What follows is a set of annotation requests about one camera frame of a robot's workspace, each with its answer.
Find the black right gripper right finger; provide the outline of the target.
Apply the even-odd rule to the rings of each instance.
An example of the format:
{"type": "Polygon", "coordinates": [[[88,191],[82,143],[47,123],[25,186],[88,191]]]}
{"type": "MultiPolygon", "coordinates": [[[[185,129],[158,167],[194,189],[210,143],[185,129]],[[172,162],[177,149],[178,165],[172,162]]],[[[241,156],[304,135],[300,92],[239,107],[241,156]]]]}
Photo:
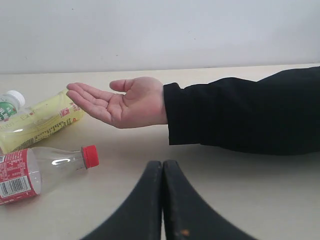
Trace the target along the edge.
{"type": "Polygon", "coordinates": [[[168,240],[253,240],[213,210],[175,160],[163,163],[162,209],[168,240]]]}

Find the open human hand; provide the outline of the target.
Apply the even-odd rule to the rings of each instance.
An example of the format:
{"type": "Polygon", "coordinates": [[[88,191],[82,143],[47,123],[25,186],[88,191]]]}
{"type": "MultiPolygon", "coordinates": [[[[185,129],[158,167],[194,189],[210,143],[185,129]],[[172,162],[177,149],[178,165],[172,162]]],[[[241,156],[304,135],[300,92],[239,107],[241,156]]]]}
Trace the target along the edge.
{"type": "Polygon", "coordinates": [[[168,123],[164,85],[152,77],[111,81],[115,91],[103,91],[76,82],[66,95],[91,117],[118,129],[142,128],[168,123]]]}

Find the black sleeved forearm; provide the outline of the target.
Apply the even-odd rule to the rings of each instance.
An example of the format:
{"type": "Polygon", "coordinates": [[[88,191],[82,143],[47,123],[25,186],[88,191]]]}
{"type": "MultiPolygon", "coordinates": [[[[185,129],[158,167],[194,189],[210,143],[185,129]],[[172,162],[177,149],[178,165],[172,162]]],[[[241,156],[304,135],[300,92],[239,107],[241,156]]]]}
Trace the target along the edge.
{"type": "Polygon", "coordinates": [[[163,88],[169,143],[265,155],[320,149],[320,69],[295,68],[259,81],[236,77],[163,88]]]}

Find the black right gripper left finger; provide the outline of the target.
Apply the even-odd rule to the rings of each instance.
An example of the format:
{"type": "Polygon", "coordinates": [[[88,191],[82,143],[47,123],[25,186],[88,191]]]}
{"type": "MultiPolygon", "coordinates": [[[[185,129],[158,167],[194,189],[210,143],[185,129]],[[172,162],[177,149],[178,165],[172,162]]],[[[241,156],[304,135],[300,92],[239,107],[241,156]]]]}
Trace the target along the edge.
{"type": "Polygon", "coordinates": [[[119,208],[84,240],[160,240],[163,167],[149,161],[132,192],[119,208]]]}

